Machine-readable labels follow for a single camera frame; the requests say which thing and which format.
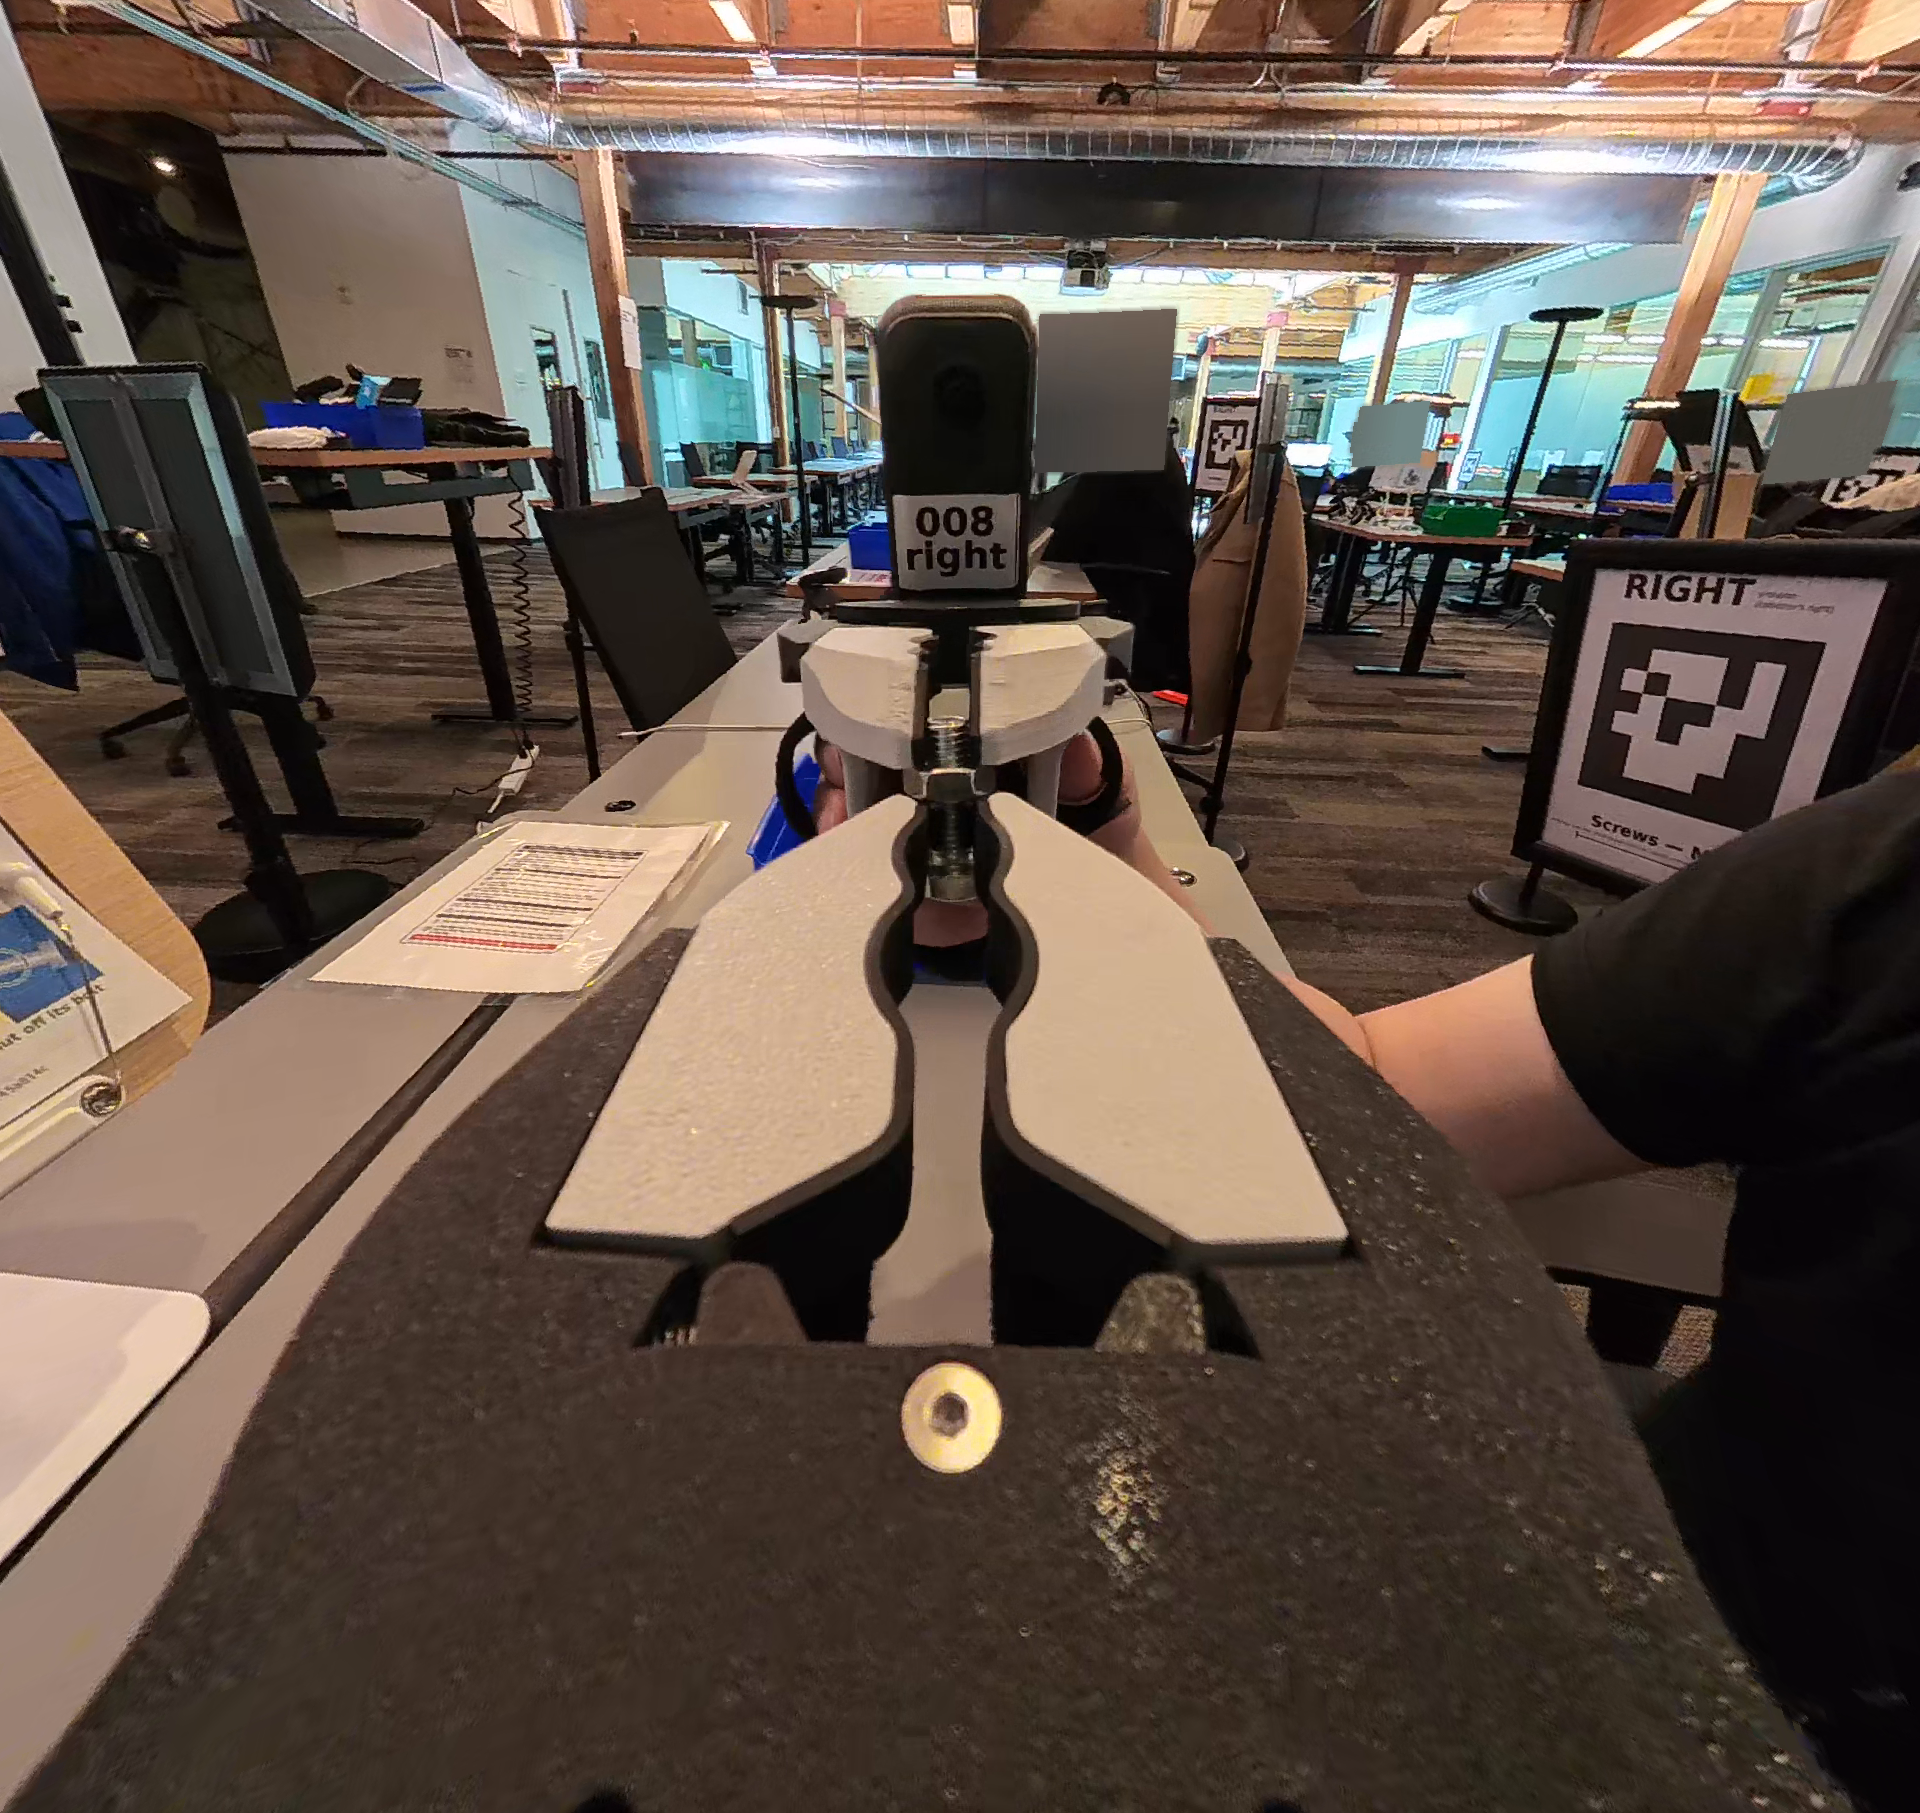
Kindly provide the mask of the person's right forearm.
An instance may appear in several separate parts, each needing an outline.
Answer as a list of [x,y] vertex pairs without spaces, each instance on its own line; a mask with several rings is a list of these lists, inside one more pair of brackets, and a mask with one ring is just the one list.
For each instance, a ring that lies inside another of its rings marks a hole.
[[1468,1161],[1481,1187],[1536,1199],[1653,1170],[1565,1075],[1532,958],[1374,1014],[1352,1014],[1295,972],[1280,983]]

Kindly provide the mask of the blue plastic bin with divider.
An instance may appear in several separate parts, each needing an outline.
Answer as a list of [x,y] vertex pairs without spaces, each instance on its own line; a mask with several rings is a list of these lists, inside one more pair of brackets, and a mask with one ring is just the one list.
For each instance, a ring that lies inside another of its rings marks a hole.
[[[793,831],[781,799],[769,799],[747,854],[749,869],[764,869],[793,854],[799,842],[804,831]],[[936,926],[932,905],[915,916],[915,943],[914,943],[915,983],[984,983],[984,951],[992,951],[992,929],[973,905],[959,905],[955,926],[944,919]]]

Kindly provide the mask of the wooden backing board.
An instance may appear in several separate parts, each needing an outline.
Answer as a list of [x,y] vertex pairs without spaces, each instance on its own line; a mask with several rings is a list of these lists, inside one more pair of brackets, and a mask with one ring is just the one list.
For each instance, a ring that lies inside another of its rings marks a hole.
[[[123,1053],[128,1113],[144,1089],[167,1081],[206,1032],[212,971],[186,919],[162,901],[162,893],[131,869],[131,856],[107,840],[107,827],[85,808],[85,799],[52,774],[52,764],[24,742],[17,720],[0,720],[0,820],[52,881],[95,912],[123,943],[175,980],[189,1005],[169,1014],[157,1032]],[[107,1114],[52,1114],[28,1132],[6,1132],[6,1182],[21,1182],[34,1166],[85,1141]]]

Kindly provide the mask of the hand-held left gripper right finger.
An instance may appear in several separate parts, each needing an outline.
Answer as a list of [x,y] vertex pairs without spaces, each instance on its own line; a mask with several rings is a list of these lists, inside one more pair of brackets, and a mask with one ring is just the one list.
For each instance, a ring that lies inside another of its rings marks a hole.
[[1012,796],[981,806],[981,881],[1012,1166],[1179,1269],[1338,1260],[1352,1228],[1199,919]]

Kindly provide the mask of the person's right hand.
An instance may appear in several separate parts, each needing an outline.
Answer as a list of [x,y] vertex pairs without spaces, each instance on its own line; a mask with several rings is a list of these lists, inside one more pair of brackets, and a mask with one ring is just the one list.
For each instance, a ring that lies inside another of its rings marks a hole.
[[[812,759],[821,759],[812,827],[830,831],[849,820],[844,754],[839,754],[839,747],[812,742]],[[1063,747],[1063,806],[1087,806],[1104,791],[1109,791],[1104,748],[1099,748],[1093,730],[1082,730]],[[1118,815],[1104,827],[1093,827],[1087,840],[1099,846],[1109,846],[1113,856],[1123,856],[1126,869],[1138,869],[1140,876],[1151,876],[1165,896],[1177,896],[1213,935],[1213,926],[1196,905],[1188,888],[1177,881],[1171,860],[1151,842],[1151,831],[1140,821],[1140,791],[1138,791],[1130,768],[1123,768]],[[959,943],[968,951],[984,935],[992,935],[992,916],[973,901],[959,901],[959,905],[926,901],[915,912],[915,951],[932,955],[936,972],[959,980],[964,966],[950,955]]]

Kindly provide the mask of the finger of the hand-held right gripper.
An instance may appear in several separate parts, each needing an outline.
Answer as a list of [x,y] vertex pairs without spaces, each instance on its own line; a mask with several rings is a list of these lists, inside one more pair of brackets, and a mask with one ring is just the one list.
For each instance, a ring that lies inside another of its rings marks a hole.
[[968,654],[973,759],[1005,784],[1022,768],[1029,799],[1063,791],[1063,748],[1109,690],[1109,654],[1082,623],[981,623]]
[[804,714],[839,754],[839,780],[923,780],[932,633],[825,633],[804,646]]

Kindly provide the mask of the wooden support column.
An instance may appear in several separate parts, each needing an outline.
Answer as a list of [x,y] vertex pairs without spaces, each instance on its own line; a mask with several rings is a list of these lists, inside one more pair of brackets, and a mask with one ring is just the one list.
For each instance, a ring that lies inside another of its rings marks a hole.
[[626,250],[626,210],[615,190],[615,151],[596,145],[571,160],[580,183],[583,245],[588,245],[588,280],[599,300],[599,330],[608,351],[608,393],[615,393],[615,445],[631,489],[659,481],[653,425],[643,410],[643,343],[637,343],[637,300],[631,294],[631,250]]

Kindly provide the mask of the small blue box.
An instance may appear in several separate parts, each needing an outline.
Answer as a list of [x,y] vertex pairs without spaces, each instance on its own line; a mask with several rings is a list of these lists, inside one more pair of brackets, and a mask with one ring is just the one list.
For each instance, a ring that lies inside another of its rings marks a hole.
[[399,403],[309,403],[309,397],[263,397],[263,430],[309,430],[332,434],[362,451],[418,451],[424,450],[424,413]]

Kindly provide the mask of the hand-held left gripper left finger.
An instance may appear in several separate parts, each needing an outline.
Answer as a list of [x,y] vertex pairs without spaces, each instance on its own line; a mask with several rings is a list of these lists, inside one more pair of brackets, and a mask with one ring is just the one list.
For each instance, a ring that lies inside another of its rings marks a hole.
[[888,796],[730,888],[691,929],[580,1144],[555,1241],[721,1256],[859,1174],[914,1166],[915,799]]

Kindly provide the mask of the white stand base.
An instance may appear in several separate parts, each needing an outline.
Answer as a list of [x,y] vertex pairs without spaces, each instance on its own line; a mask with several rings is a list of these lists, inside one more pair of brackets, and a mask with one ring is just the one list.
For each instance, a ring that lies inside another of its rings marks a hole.
[[0,1556],[8,1561],[212,1336],[194,1293],[0,1276]]

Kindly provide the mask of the silver hex bolt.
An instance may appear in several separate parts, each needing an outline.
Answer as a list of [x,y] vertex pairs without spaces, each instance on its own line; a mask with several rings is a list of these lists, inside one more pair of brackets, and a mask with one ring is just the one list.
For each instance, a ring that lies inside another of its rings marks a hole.
[[[936,764],[981,768],[981,747],[959,712],[926,720],[915,774]],[[973,808],[926,808],[926,901],[936,905],[973,905]]]

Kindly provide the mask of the blue jacket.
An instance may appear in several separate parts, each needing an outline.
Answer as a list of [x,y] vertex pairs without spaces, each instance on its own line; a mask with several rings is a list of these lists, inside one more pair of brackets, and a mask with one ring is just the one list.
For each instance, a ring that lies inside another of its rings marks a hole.
[[144,663],[144,645],[66,451],[21,451],[46,434],[0,413],[0,667],[46,685],[78,685],[78,654]]

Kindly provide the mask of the wood top standing desk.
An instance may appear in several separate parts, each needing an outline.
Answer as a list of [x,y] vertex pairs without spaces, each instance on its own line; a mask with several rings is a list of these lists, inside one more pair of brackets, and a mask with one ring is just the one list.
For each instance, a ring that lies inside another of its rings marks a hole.
[[[17,445],[21,451],[66,451],[66,445]],[[452,530],[452,562],[463,569],[469,623],[487,676],[487,708],[475,720],[527,720],[512,708],[509,654],[491,619],[491,587],[475,536],[475,502],[524,497],[535,481],[534,450],[418,450],[418,451],[362,451],[362,450],[256,450],[258,478],[295,478],[318,505],[418,505],[438,502]]]

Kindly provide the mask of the black office chair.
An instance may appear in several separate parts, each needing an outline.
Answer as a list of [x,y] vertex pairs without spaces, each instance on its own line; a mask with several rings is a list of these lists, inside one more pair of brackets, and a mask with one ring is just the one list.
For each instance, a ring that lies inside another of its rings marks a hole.
[[665,489],[588,505],[543,502],[535,520],[566,587],[583,754],[588,780],[599,780],[583,645],[635,724],[672,720],[738,667],[738,646]]

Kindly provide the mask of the silver ventilation duct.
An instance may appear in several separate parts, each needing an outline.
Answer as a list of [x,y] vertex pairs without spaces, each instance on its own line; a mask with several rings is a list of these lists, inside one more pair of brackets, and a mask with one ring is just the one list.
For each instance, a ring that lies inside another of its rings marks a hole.
[[347,56],[438,116],[475,120],[546,151],[704,154],[704,160],[1118,160],[1118,166],[1312,166],[1312,171],[1450,171],[1468,181],[1704,181],[1754,171],[1794,196],[1846,181],[1861,143],[1599,143],[1548,145],[1523,135],[1381,135],[1312,126],[1126,120],[821,120],[777,101],[764,120],[691,120],[685,95],[643,116],[583,116],[574,101],[516,92],[475,64],[415,0],[246,0],[312,50]]

